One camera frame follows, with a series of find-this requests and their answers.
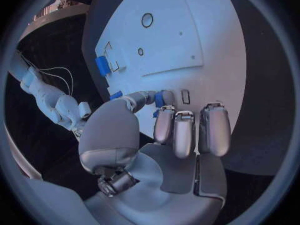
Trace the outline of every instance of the blue clip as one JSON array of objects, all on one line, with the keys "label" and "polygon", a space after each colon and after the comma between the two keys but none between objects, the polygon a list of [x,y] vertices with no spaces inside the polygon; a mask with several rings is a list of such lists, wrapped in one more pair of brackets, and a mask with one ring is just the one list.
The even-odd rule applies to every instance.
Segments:
[{"label": "blue clip", "polygon": [[163,91],[159,91],[154,96],[155,106],[157,108],[161,108],[162,106],[166,105],[163,98]]},{"label": "blue clip", "polygon": [[154,113],[153,113],[153,118],[157,118],[159,115],[160,110],[157,109]]},{"label": "blue clip", "polygon": [[119,97],[122,97],[123,96],[123,93],[121,91],[117,91],[116,93],[114,93],[113,95],[111,95],[109,97],[110,100],[113,100],[113,99],[117,99]]},{"label": "blue clip", "polygon": [[95,61],[102,77],[105,77],[106,74],[111,73],[109,63],[105,56],[99,56],[95,59]]}]

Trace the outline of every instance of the dark background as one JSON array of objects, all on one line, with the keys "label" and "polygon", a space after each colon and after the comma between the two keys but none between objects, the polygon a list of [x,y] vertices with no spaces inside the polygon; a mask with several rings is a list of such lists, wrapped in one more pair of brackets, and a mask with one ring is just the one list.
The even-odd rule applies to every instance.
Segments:
[{"label": "dark background", "polygon": [[[11,17],[11,14],[18,8],[20,2],[22,0],[1,0],[1,7],[2,13],[1,13],[1,31],[4,30],[8,20]],[[299,0],[278,0],[280,5],[285,9],[286,14],[290,17],[290,19],[293,21],[296,28],[300,31],[300,5]],[[43,120],[39,121],[41,123],[47,123],[48,121]],[[36,166],[40,166],[41,169],[48,171],[48,176],[51,177],[51,169],[49,167],[43,167],[45,163],[40,163],[39,161],[36,162]],[[234,172],[228,172],[228,176],[235,176]],[[82,176],[86,176],[91,180],[91,182],[94,181],[94,178],[89,177],[87,173],[82,173]],[[0,224],[27,224],[31,223],[30,219],[23,213],[23,210],[19,207],[18,203],[15,202],[14,197],[12,196],[11,192],[9,191],[8,187],[4,183],[2,177],[0,178],[0,206],[1,206],[1,215],[0,215]],[[247,181],[248,183],[255,183],[255,178],[244,175],[243,179]],[[261,186],[260,189],[264,189],[270,182],[270,178],[266,178],[265,180],[260,180]],[[287,224],[295,223],[296,221],[299,221],[298,216],[298,210],[297,210],[297,202],[299,200],[298,189],[300,185],[300,178],[297,177],[294,185],[292,186],[291,190],[289,191],[289,194],[286,196],[286,198],[283,200],[283,202],[280,204],[280,206],[276,209],[276,211],[270,216],[270,218],[265,222],[265,224]],[[239,191],[238,184],[232,184],[231,189],[233,191]],[[249,191],[253,194],[252,198],[256,198],[256,194],[259,195],[262,191],[261,190],[255,190]],[[243,194],[239,194],[238,192],[235,194],[236,198],[233,199],[243,199]],[[236,208],[236,214],[240,212],[241,208]]]}]

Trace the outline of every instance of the round hole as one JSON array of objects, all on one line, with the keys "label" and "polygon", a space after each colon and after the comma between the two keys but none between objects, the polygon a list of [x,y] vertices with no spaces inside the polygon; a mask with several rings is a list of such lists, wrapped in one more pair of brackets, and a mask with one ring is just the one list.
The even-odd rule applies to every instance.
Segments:
[{"label": "round hole", "polygon": [[143,56],[144,55],[144,50],[142,48],[139,48],[137,50],[138,55]]},{"label": "round hole", "polygon": [[141,24],[144,28],[149,28],[153,23],[153,16],[151,13],[145,13],[141,18]]}]

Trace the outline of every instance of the wire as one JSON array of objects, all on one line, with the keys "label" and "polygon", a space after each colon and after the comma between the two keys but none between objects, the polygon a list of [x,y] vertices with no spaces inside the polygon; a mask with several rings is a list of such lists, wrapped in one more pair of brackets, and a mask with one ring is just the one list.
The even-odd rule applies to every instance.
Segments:
[{"label": "wire", "polygon": [[44,71],[41,71],[41,70],[40,70],[39,72],[42,73],[42,74],[46,74],[46,75],[48,75],[48,76],[53,76],[53,77],[56,77],[56,78],[59,78],[59,79],[63,80],[64,83],[65,83],[66,86],[67,86],[68,94],[71,95],[69,84],[68,84],[67,81],[66,81],[65,79],[63,79],[61,76],[54,75],[54,74],[51,74],[51,73],[47,73],[47,72],[44,72]]},{"label": "wire", "polygon": [[[29,60],[28,60],[28,59],[27,59],[20,51],[18,51],[18,52],[19,52],[20,56],[25,60],[26,63],[28,63],[30,66],[34,67],[35,69],[37,69],[40,73],[45,74],[45,75],[48,75],[48,76],[53,76],[53,77],[62,79],[62,80],[65,82],[66,86],[67,86],[68,94],[69,94],[70,96],[73,95],[74,81],[73,81],[72,73],[70,72],[69,69],[67,69],[66,67],[51,67],[51,68],[39,69],[36,65],[34,65],[33,62],[29,61]],[[72,85],[71,85],[71,90],[70,90],[69,84],[67,83],[67,81],[66,81],[64,78],[62,78],[61,76],[55,75],[55,74],[51,74],[51,73],[48,73],[48,72],[44,72],[44,71],[49,71],[49,70],[54,70],[54,69],[63,69],[63,70],[67,70],[67,72],[69,73],[70,78],[71,78],[71,83],[72,83]]]}]

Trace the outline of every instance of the curved white surface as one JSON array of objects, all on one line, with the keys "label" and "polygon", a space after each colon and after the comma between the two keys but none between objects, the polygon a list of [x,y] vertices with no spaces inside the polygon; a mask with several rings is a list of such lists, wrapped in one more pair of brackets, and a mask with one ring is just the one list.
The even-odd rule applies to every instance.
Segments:
[{"label": "curved white surface", "polygon": [[[148,28],[141,23],[146,13],[153,15]],[[222,101],[231,131],[235,127],[245,89],[246,49],[230,0],[124,0],[95,52],[106,56],[111,70],[119,67],[106,76],[111,95],[171,90],[178,110],[195,113],[197,127],[200,110]],[[189,91],[190,104],[183,104],[181,90]],[[156,110],[151,104],[136,114],[140,131],[150,137]]]}]

